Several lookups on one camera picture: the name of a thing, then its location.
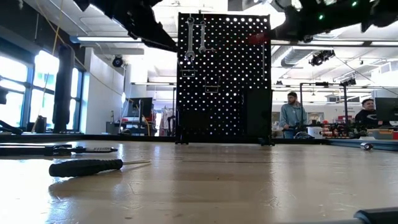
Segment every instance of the workbench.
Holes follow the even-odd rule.
[[[352,218],[360,208],[398,201],[395,152],[321,144],[72,144],[119,151],[0,157],[2,223],[304,222]],[[80,178],[48,174],[50,164],[65,159],[114,158],[152,163]]]

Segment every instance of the screwdriver handle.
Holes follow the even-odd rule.
[[[74,161],[51,164],[49,173],[52,177],[83,177],[94,175],[101,171],[118,170],[122,168],[121,159],[99,160],[99,159],[79,159]]]

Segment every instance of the hanging wrench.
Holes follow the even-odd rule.
[[[188,24],[188,50],[185,54],[185,58],[189,61],[193,61],[195,59],[195,53],[192,50],[192,39],[193,39],[193,23],[195,22],[195,19],[192,17],[189,17],[187,19],[187,24]]]
[[[206,32],[206,22],[201,21],[201,35],[200,35],[200,48],[199,48],[199,53],[205,53],[206,52],[206,47],[205,47],[205,32]]]

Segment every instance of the pegboard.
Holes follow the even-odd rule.
[[[194,19],[193,60],[186,57],[189,17]],[[199,52],[202,21],[203,53]],[[244,94],[254,89],[271,92],[271,43],[252,45],[248,38],[269,29],[269,16],[179,14],[177,134],[184,129],[196,137],[229,139],[245,135]],[[269,100],[259,103],[269,104]]]

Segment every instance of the man in black shirt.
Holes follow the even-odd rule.
[[[374,100],[366,99],[362,101],[363,109],[355,116],[355,121],[366,126],[376,127],[380,125],[390,125],[388,121],[378,121],[376,110],[374,109]]]

